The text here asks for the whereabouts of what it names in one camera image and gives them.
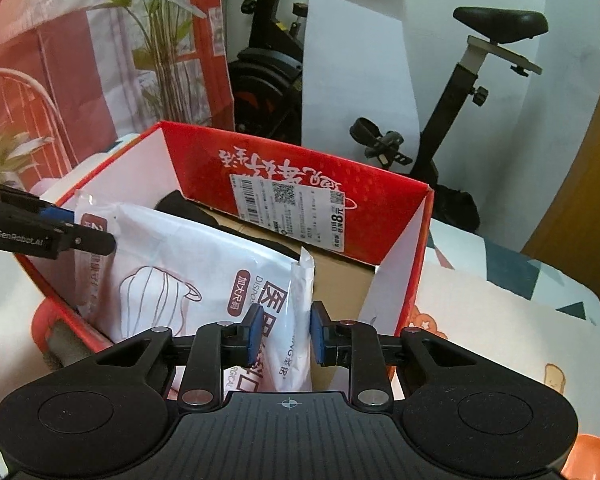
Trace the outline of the black sock pair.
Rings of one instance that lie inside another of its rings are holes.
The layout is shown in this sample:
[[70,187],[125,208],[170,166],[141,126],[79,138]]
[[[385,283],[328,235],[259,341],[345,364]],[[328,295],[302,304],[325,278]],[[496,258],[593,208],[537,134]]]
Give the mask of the black sock pair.
[[170,214],[174,217],[204,224],[205,226],[210,226],[210,228],[241,237],[244,240],[250,240],[250,242],[271,248],[276,252],[279,252],[280,254],[296,261],[300,259],[300,254],[298,252],[282,243],[274,242],[274,240],[268,240],[267,238],[263,237],[245,234],[236,229],[230,228],[229,226],[223,226],[218,220],[212,217],[208,211],[204,210],[204,208],[196,205],[192,200],[185,198],[180,191],[172,191],[168,195],[164,196],[158,201],[157,205],[155,206],[155,210],[163,212],[164,214]]

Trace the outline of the red cardboard box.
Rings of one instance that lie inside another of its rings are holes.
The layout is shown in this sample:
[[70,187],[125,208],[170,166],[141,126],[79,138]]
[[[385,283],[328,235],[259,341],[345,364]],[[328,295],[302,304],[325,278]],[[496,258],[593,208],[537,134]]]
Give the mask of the red cardboard box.
[[[358,320],[395,335],[414,307],[434,194],[392,172],[276,141],[160,122],[124,148],[58,180],[46,200],[74,212],[81,192],[155,209],[172,191],[223,226],[274,240],[314,259],[312,301],[335,320]],[[93,351],[115,344],[76,307],[76,254],[26,257],[23,269],[45,299],[32,336],[46,347],[64,321]],[[342,389],[341,373],[312,378],[310,390]]]

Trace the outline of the pink printed backdrop cloth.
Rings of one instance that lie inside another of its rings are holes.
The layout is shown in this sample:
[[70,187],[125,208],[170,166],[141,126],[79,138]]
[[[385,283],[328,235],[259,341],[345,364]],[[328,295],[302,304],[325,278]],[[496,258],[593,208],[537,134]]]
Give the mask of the pink printed backdrop cloth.
[[156,122],[233,114],[222,0],[0,0],[0,183],[42,193]]

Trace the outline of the black exercise bike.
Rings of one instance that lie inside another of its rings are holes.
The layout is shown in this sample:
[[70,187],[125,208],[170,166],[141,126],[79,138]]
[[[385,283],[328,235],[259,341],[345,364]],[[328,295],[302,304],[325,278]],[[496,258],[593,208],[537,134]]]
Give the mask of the black exercise bike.
[[228,73],[234,122],[241,133],[304,145],[379,167],[405,168],[436,193],[434,218],[474,232],[480,226],[472,196],[440,184],[434,155],[466,101],[481,106],[489,96],[478,85],[490,55],[524,77],[541,67],[508,50],[509,44],[542,36],[540,12],[459,6],[454,18],[470,28],[428,122],[417,116],[399,21],[344,0],[297,2],[289,26],[277,17],[279,0],[245,0],[252,18],[247,47]]

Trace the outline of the orange plastic dish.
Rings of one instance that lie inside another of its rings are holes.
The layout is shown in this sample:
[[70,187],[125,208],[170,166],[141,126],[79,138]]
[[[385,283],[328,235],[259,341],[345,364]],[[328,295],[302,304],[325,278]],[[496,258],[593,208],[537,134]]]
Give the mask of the orange plastic dish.
[[600,480],[600,437],[579,434],[560,473],[568,480]]

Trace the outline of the white foam sheet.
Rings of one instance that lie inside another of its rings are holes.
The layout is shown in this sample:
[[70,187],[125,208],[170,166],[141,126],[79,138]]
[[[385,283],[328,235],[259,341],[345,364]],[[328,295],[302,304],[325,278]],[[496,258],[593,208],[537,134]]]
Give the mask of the white foam sheet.
[[403,138],[415,157],[420,125],[403,24],[348,0],[309,0],[302,70],[302,145],[362,162],[358,118]]

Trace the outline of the wooden door frame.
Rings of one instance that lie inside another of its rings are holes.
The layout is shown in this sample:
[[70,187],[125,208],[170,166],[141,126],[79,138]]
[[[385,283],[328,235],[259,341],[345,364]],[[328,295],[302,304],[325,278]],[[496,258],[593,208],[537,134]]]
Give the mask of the wooden door frame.
[[600,298],[600,99],[580,151],[524,253]]

